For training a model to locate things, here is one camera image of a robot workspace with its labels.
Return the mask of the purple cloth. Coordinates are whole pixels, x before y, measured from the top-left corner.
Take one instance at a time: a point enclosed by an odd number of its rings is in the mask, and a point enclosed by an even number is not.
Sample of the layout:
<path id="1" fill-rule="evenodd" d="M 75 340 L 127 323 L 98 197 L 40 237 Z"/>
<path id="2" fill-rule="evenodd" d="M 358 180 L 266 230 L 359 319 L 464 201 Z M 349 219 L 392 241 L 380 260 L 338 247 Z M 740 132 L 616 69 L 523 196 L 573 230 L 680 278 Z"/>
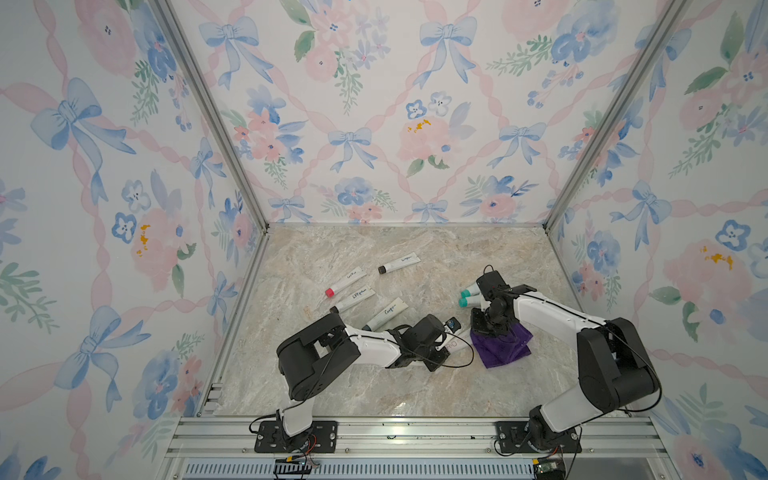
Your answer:
<path id="1" fill-rule="evenodd" d="M 472 344 L 487 369 L 511 364 L 531 354 L 528 343 L 533 334 L 521 324 L 513 325 L 506 335 L 489 337 L 470 332 Z"/>

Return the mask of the white toothpaste tube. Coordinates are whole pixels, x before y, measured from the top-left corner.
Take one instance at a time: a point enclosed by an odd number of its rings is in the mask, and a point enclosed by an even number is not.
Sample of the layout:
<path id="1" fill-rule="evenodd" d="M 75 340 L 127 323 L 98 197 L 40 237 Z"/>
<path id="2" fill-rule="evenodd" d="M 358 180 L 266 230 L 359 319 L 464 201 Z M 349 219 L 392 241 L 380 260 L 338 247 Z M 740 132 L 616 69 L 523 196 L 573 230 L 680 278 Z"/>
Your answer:
<path id="1" fill-rule="evenodd" d="M 481 291 L 479 286 L 476 283 L 473 283 L 461 292 L 461 297 L 468 298 L 468 297 L 473 297 L 480 294 L 481 294 Z"/>

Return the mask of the white tube black cap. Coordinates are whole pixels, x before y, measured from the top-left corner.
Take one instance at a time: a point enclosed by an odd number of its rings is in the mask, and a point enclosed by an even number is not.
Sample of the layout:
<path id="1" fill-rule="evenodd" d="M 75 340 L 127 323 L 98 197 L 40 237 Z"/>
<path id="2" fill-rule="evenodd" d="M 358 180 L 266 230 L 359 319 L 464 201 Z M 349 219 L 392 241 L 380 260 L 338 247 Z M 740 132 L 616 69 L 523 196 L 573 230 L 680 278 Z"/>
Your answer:
<path id="1" fill-rule="evenodd" d="M 420 258 L 415 254 L 411 253 L 404 257 L 398 258 L 396 260 L 393 260 L 391 262 L 385 263 L 384 265 L 381 265 L 378 267 L 378 273 L 380 275 L 400 270 L 404 267 L 408 267 L 414 264 L 417 264 L 420 262 Z"/>

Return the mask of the white tube grey cap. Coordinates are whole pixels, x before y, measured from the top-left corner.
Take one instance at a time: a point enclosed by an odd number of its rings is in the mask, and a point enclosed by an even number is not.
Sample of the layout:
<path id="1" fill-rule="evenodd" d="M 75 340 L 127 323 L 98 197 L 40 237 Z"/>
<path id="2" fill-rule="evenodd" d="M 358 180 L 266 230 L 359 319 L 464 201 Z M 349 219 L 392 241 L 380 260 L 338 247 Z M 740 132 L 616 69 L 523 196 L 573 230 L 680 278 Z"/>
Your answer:
<path id="1" fill-rule="evenodd" d="M 485 300 L 482 295 L 474 295 L 470 297 L 462 297 L 459 300 L 459 306 L 461 308 L 477 308 L 485 310 L 489 307 L 490 302 Z"/>

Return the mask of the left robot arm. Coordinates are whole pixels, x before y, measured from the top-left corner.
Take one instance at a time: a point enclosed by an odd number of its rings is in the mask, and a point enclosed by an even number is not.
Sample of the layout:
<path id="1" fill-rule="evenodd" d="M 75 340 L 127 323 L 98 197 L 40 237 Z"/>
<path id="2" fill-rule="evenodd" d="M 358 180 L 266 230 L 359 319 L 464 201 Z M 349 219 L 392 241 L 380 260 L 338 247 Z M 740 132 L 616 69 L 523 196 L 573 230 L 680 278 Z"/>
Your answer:
<path id="1" fill-rule="evenodd" d="M 277 414 L 283 432 L 296 437 L 309 431 L 314 398 L 353 365 L 400 369 L 420 362 L 437 370 L 450 356 L 449 339 L 460 329 L 454 317 L 442 322 L 429 314 L 413 326 L 373 332 L 346 325 L 337 313 L 325 315 L 277 347 L 290 399 Z"/>

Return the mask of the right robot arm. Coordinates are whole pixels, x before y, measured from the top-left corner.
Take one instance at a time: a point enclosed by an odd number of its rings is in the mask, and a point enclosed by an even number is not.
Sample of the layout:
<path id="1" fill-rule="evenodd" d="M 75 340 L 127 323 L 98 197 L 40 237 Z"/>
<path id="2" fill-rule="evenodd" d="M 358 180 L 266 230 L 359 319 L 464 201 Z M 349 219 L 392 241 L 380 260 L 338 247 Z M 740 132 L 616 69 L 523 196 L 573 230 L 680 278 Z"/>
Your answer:
<path id="1" fill-rule="evenodd" d="M 471 333 L 477 338 L 500 339 L 530 323 L 576 352 L 578 384 L 529 413 L 528 439 L 539 449 L 578 425 L 662 393 L 640 335 L 625 318 L 578 312 L 529 285 L 508 285 L 496 270 L 463 290 L 459 305 L 471 309 Z"/>

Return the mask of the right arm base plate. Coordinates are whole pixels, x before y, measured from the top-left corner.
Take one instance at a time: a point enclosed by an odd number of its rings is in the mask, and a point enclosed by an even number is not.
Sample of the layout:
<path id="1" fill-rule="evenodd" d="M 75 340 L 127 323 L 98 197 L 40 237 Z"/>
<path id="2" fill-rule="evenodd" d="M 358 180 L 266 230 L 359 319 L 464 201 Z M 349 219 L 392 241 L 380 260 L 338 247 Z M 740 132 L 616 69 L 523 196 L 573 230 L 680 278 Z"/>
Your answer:
<path id="1" fill-rule="evenodd" d="M 514 454 L 580 453 L 580 435 L 576 428 L 553 432 L 545 424 L 534 421 L 498 421 L 494 423 L 495 450 L 503 456 Z"/>

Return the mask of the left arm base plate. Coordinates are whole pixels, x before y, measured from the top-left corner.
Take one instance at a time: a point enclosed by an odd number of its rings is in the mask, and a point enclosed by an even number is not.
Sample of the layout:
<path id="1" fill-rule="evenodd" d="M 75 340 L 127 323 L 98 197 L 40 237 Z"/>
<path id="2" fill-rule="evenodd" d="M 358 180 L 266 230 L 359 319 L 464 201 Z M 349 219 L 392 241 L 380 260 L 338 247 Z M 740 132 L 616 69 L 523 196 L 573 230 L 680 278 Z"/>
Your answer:
<path id="1" fill-rule="evenodd" d="M 262 421 L 255 431 L 254 451 L 260 454 L 334 453 L 338 427 L 336 421 L 313 421 L 307 430 L 289 436 L 277 420 Z"/>

